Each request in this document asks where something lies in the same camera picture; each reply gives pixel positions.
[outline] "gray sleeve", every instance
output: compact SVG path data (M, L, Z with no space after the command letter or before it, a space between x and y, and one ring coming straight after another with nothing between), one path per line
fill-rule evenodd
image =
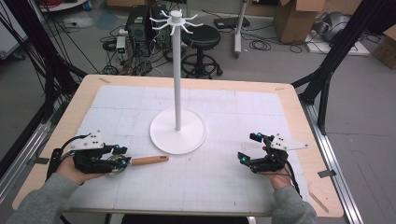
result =
M58 223L59 216L68 210L70 195L78 188L72 180L52 174L41 189L30 192L7 223Z
M278 189L274 192L276 210L273 224L317 223L317 213L311 204L304 202L294 186Z

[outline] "chair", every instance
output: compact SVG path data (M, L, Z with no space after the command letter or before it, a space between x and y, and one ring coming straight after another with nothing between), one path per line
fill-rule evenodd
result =
M190 54L181 61L181 69L187 74L185 78L195 76L209 77L212 79L211 74L215 72L215 70L217 75L221 76L223 71L216 60L204 54L204 50L213 49L220 42L221 37L219 31L208 25L198 27L189 26L187 29L191 31L192 34L183 32L181 40L187 46L197 49L197 53Z

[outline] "white device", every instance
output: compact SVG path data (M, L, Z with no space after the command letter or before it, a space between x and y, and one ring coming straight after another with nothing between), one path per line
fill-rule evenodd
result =
M76 139L73 144L71 145L71 150L85 150L85 149L95 149L95 148L101 148L105 144L103 142L102 135L100 134L100 131L90 133L85 138L82 139Z
M126 49L126 36L117 36L117 53L122 62L128 61L128 53Z

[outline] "grid paper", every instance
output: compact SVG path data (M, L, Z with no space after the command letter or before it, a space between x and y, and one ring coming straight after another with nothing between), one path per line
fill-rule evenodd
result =
M270 182L240 164L237 152L252 159L265 156L263 143L250 140L250 133L290 136L278 95L182 89L182 108L199 113L207 128L204 143L183 155L161 151L149 137L155 116L173 106L173 89L102 86L78 134L100 130L106 144L128 147L126 156L132 158L170 158L166 162L130 166L120 175L86 181L72 195L71 207L125 213L271 216L275 200ZM309 201L297 155L295 151L288 153L303 199Z

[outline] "aluminum frame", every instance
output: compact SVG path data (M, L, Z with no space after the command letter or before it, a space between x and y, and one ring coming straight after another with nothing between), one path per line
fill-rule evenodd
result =
M331 177L332 183L337 190L338 197L344 207L349 223L362 224L363 220L361 219L361 213L359 212L349 187L347 186L347 182L332 150L332 145L330 144L329 138L327 135L322 134L318 126L318 112L315 109L315 106L302 103L302 107L311 126L311 130L317 140L320 153L322 154L327 169L330 171L334 170L336 173L336 175Z

